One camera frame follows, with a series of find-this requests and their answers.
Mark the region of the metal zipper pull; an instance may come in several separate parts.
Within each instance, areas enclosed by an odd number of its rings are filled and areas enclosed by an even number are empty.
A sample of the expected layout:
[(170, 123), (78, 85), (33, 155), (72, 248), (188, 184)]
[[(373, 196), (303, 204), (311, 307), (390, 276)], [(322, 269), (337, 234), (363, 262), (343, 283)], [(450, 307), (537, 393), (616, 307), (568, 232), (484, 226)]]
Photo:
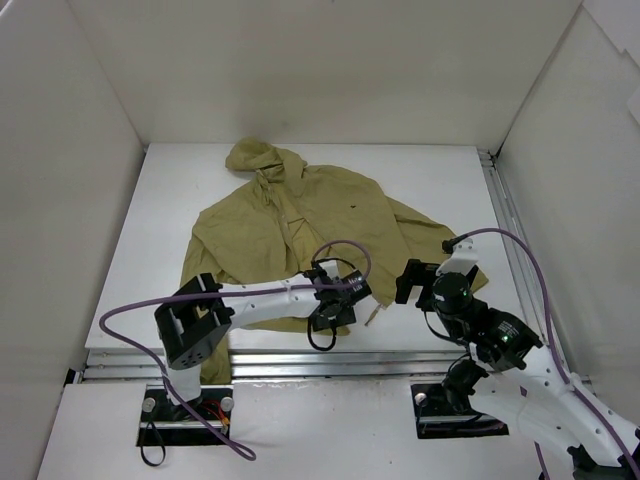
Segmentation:
[(384, 309), (385, 309), (384, 305), (382, 305), (382, 304), (379, 304), (379, 303), (378, 303), (378, 304), (374, 307), (374, 309), (371, 311), (371, 313), (370, 313), (369, 317), (367, 318), (367, 320), (366, 320), (366, 321), (365, 321), (365, 323), (364, 323), (364, 326), (365, 326), (365, 327), (369, 327), (369, 326), (370, 326), (370, 324), (373, 322), (373, 320), (376, 318), (376, 316), (379, 314), (379, 312), (380, 312), (381, 310), (384, 310)]

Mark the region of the olive yellow hooded jacket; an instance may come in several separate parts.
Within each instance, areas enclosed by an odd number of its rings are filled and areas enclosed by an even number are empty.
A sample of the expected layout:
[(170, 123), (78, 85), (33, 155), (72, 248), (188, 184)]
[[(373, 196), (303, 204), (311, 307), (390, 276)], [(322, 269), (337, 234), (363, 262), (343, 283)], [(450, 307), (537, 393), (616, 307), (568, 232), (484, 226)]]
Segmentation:
[[(338, 259), (341, 274), (369, 269), (374, 307), (393, 305), (409, 259), (439, 264), (451, 228), (386, 195), (375, 180), (246, 137), (224, 160), (248, 180), (202, 210), (191, 228), (182, 284), (209, 273), (218, 283), (283, 280), (314, 256)], [(374, 307), (367, 312), (369, 317)]]

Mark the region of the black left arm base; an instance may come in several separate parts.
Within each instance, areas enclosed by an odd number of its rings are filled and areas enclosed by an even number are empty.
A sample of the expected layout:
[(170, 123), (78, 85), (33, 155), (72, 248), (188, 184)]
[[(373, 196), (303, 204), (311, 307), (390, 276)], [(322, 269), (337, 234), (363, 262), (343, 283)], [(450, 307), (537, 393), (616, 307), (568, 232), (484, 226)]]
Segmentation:
[[(229, 437), (231, 411), (221, 408), (221, 402), (233, 398), (230, 386), (205, 386), (201, 399), (191, 402), (192, 408), (220, 435)], [(136, 440), (138, 447), (217, 446), (223, 441), (212, 434), (199, 420), (180, 405), (174, 405), (164, 388), (148, 387), (144, 393)]]

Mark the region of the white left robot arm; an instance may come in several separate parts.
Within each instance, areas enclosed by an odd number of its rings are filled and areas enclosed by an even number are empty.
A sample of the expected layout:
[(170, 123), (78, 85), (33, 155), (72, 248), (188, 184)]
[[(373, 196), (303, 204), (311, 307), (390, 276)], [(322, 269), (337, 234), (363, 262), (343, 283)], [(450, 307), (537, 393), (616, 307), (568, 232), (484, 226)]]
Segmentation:
[(164, 408), (180, 420), (196, 414), (201, 365), (229, 331), (292, 317), (305, 320), (313, 332), (335, 333), (356, 322), (355, 305), (371, 294), (360, 271), (332, 277), (320, 265), (284, 280), (250, 285), (195, 276), (154, 312), (172, 385)]

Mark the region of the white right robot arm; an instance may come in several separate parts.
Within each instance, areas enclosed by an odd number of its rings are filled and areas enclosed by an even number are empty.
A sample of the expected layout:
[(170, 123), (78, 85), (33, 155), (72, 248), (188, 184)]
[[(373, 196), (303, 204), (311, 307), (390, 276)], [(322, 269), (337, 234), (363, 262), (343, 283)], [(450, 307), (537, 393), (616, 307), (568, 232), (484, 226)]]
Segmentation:
[(469, 356), (442, 383), (445, 405), (499, 420), (555, 454), (576, 479), (638, 478), (638, 426), (556, 365), (551, 348), (518, 317), (475, 298), (475, 274), (411, 259), (396, 280), (396, 303), (420, 288), (417, 308), (436, 314), (442, 339)]

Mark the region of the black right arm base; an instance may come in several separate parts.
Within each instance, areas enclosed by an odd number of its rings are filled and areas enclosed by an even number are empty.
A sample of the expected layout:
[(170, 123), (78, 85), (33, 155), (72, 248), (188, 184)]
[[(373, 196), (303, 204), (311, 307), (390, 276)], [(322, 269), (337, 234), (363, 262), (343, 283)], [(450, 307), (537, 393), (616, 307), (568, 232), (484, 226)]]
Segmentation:
[(473, 439), (508, 436), (508, 426), (473, 410), (453, 406), (439, 383), (410, 385), (416, 435), (420, 440)]

